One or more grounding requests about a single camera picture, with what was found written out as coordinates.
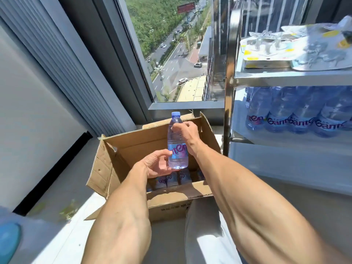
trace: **person's right hand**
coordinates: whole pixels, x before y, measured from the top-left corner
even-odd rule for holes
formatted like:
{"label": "person's right hand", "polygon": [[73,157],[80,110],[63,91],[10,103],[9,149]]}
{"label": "person's right hand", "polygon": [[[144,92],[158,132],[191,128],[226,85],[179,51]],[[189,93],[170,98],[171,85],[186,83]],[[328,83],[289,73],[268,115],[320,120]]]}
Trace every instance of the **person's right hand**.
{"label": "person's right hand", "polygon": [[197,146],[202,141],[199,137],[198,127],[192,121],[185,121],[183,123],[174,123],[172,127],[173,132],[180,132],[184,142],[186,143],[187,150],[191,155],[195,155]]}

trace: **white car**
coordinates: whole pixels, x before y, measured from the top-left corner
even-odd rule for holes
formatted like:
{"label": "white car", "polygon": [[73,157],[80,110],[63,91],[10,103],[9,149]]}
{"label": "white car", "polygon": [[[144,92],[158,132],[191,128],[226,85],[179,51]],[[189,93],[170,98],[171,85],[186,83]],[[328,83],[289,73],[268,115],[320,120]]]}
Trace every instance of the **white car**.
{"label": "white car", "polygon": [[188,79],[187,78],[182,78],[178,80],[178,85],[184,84],[185,82],[187,82]]}

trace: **cardboard box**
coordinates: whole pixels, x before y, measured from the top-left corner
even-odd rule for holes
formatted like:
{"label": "cardboard box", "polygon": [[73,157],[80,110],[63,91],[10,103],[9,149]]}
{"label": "cardboard box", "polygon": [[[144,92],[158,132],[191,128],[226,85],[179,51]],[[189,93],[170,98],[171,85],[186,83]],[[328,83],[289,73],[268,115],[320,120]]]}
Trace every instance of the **cardboard box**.
{"label": "cardboard box", "polygon": [[[202,113],[198,118],[192,114],[183,115],[181,118],[184,121],[194,122],[198,126],[202,141],[221,153],[209,122]],[[108,199],[136,162],[155,150],[167,148],[170,120],[148,124],[140,130],[111,137],[102,135],[87,186]],[[188,168],[191,173],[196,172],[198,168],[192,155],[189,155]],[[151,222],[184,217],[192,199],[212,195],[206,181],[196,181],[196,176],[191,177],[192,183],[147,193]],[[100,209],[87,217],[86,220],[95,219]]]}

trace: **billboard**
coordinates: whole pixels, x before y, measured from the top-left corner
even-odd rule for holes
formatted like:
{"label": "billboard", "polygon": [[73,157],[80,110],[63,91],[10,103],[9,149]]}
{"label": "billboard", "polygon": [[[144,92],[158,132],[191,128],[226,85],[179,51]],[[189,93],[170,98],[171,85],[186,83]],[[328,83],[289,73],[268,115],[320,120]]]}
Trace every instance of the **billboard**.
{"label": "billboard", "polygon": [[190,12],[190,11],[192,11],[194,9],[196,9],[196,3],[195,2],[186,3],[186,4],[179,5],[177,7],[177,13],[181,14],[181,13],[185,13],[185,12]]}

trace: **black baseboard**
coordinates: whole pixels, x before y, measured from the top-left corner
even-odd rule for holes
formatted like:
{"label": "black baseboard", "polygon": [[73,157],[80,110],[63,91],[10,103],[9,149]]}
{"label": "black baseboard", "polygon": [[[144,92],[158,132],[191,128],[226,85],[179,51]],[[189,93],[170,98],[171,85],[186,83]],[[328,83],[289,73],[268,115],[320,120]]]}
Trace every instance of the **black baseboard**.
{"label": "black baseboard", "polygon": [[64,169],[70,164],[78,152],[93,136],[89,132],[85,132],[71,146],[71,148],[60,158],[60,160],[49,170],[49,172],[38,182],[32,191],[22,200],[22,202],[14,209],[14,213],[26,216],[27,213],[43,196],[46,190],[55,182]]}

